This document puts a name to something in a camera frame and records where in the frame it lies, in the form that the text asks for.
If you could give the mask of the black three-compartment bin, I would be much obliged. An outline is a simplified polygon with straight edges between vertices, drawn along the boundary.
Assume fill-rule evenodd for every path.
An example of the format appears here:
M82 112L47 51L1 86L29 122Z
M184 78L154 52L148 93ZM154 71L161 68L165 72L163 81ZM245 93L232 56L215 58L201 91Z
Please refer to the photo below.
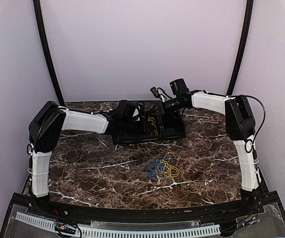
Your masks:
M130 120L116 125L112 134L113 144L138 144L181 139L186 137L186 126L179 112L172 112L163 116L163 121L151 117L147 112L141 116L145 119L146 133L135 136L130 133Z

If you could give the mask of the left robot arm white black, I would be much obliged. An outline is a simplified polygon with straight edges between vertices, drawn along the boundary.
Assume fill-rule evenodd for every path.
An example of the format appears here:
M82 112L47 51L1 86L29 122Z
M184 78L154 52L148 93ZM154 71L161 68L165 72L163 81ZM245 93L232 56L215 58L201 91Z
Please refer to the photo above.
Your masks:
M43 216L50 216L54 206L44 196L49 194L48 176L52 151L65 130L87 131L116 135L129 130L139 131L144 104L121 100L110 111L81 112L48 101L29 124L30 189L37 197L34 208Z

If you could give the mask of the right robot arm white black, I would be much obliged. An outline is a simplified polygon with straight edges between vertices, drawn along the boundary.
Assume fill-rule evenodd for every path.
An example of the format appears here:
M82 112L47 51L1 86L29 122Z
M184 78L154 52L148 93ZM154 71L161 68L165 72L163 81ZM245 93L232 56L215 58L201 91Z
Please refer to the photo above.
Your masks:
M170 82L173 96L162 88L152 87L151 93L161 101L156 106L156 115L172 113L184 108L205 109L225 116L225 130L233 141L241 169L241 188L254 192L260 186L256 136L256 121L249 104L250 95L225 96L206 90L189 90L184 79Z

